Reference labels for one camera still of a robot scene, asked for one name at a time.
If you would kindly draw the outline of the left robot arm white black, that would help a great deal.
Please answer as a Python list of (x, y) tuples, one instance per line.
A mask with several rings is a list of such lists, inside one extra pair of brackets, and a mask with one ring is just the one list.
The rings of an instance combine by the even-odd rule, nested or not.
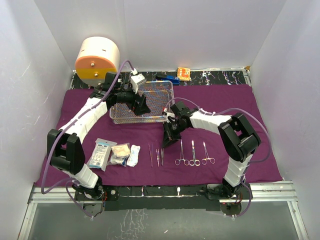
[(136, 116), (150, 113), (146, 96), (138, 90), (145, 77), (133, 70), (128, 83), (119, 73), (108, 72), (104, 82), (98, 83), (80, 111), (60, 129), (47, 134), (47, 163), (69, 176), (76, 191), (97, 200), (103, 195), (102, 178), (85, 163), (82, 143), (91, 128), (115, 104), (125, 104)]

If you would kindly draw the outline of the small blue white packet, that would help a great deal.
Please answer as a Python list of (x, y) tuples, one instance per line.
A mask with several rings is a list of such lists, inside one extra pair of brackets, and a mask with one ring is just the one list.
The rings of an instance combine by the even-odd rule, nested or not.
[(111, 155), (110, 159), (107, 162), (108, 166), (120, 165), (123, 167), (127, 166), (127, 160), (129, 156), (116, 156), (114, 153)]

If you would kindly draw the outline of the purple cloth wrap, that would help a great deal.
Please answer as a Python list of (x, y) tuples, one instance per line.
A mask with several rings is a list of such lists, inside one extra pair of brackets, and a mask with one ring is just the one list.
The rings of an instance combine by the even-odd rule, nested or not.
[[(277, 162), (269, 154), (267, 136), (260, 128), (263, 123), (253, 90), (246, 84), (213, 84), (175, 86), (174, 96), (188, 99), (188, 106), (199, 105), (208, 112), (221, 112), (229, 108), (240, 108), (249, 113), (248, 120), (261, 139), (261, 144), (255, 151), (250, 166), (246, 172), (246, 179), (250, 183), (276, 182), (282, 179)], [(134, 167), (111, 165), (105, 171), (95, 169), (94, 172), (102, 178), (105, 185), (110, 186), (175, 186), (221, 183), (229, 162), (221, 137), (203, 129), (188, 128), (181, 134), (184, 157), (192, 159), (192, 143), (194, 140), (196, 158), (200, 166), (175, 165), (180, 158), (180, 141), (165, 148), (164, 162), (158, 167), (156, 149), (163, 141), (163, 125), (161, 123), (115, 124), (109, 115), (104, 115), (93, 126), (82, 144), (86, 158), (94, 150), (98, 138), (119, 144), (129, 143), (140, 146), (138, 163)], [(208, 154), (215, 158), (215, 164), (203, 165), (205, 157), (203, 142)], [(153, 167), (149, 153), (149, 144), (153, 144)]]

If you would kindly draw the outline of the round white drawer box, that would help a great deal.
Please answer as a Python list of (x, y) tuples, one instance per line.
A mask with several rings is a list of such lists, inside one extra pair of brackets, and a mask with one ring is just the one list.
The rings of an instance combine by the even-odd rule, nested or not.
[(118, 46), (109, 38), (86, 38), (75, 61), (75, 71), (82, 82), (91, 87), (105, 81), (108, 72), (116, 73), (120, 65)]

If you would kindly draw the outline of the wire mesh metal tray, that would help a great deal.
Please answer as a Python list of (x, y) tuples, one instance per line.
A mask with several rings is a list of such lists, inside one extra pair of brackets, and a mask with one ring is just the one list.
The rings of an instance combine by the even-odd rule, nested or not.
[(117, 103), (108, 111), (115, 124), (163, 123), (166, 118), (162, 112), (169, 100), (174, 98), (173, 84), (170, 81), (147, 81), (138, 89), (139, 94), (146, 96), (150, 113), (136, 116), (126, 104)]

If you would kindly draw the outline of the white gauze packet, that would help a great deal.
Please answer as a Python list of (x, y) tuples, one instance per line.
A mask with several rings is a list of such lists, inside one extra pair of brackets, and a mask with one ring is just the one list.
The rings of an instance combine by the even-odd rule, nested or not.
[(105, 172), (112, 147), (117, 144), (117, 142), (97, 138), (95, 141), (95, 148), (87, 163), (88, 167), (91, 169), (100, 169)]

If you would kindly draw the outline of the beige bandage roll packet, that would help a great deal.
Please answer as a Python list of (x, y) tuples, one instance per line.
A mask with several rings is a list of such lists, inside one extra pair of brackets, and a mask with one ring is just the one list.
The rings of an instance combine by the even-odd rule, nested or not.
[(130, 146), (127, 143), (112, 146), (111, 149), (113, 154), (117, 157), (127, 157), (131, 153)]

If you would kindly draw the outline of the metal surgical scissors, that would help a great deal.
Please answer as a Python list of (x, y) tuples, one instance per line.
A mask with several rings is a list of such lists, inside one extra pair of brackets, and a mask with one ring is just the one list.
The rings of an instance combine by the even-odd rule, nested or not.
[(199, 167), (201, 165), (201, 162), (196, 158), (196, 149), (195, 149), (194, 140), (191, 141), (191, 147), (192, 147), (192, 159), (189, 161), (189, 165)]

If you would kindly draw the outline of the metal forceps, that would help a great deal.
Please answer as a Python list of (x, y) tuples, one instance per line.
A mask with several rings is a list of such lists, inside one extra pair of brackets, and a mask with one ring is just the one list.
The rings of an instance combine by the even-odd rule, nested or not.
[(184, 148), (183, 148), (183, 140), (182, 139), (180, 140), (180, 156), (179, 156), (179, 159), (176, 159), (174, 163), (176, 166), (180, 166), (181, 164), (183, 164), (185, 166), (190, 165), (189, 160), (185, 159), (185, 156), (184, 156)]
[(215, 160), (215, 158), (209, 156), (205, 142), (203, 142), (203, 148), (204, 148), (204, 158), (201, 160), (201, 164), (202, 165), (206, 165), (207, 163), (215, 164), (216, 160)]

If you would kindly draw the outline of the thin metal tweezers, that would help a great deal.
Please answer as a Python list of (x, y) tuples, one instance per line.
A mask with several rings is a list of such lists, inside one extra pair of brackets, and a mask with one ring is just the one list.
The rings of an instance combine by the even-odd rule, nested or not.
[(149, 148), (149, 156), (150, 156), (150, 165), (151, 167), (153, 167), (153, 144), (149, 143), (148, 148)]

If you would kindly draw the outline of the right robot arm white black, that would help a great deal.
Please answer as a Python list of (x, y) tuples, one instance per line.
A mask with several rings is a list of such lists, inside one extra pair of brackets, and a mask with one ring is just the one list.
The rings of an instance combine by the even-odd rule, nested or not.
[(170, 109), (171, 112), (168, 112), (168, 108), (164, 107), (162, 111), (165, 117), (162, 147), (166, 148), (179, 141), (181, 133), (188, 128), (220, 135), (229, 156), (220, 192), (230, 199), (239, 195), (250, 160), (261, 144), (260, 137), (244, 114), (205, 113), (201, 108), (188, 108), (182, 101), (173, 104)]

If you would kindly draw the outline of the wide metal tweezers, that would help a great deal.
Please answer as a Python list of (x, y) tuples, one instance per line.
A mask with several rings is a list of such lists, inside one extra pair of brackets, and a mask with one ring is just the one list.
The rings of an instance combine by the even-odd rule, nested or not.
[(160, 150), (159, 148), (156, 149), (156, 160), (157, 160), (157, 166), (160, 166)]

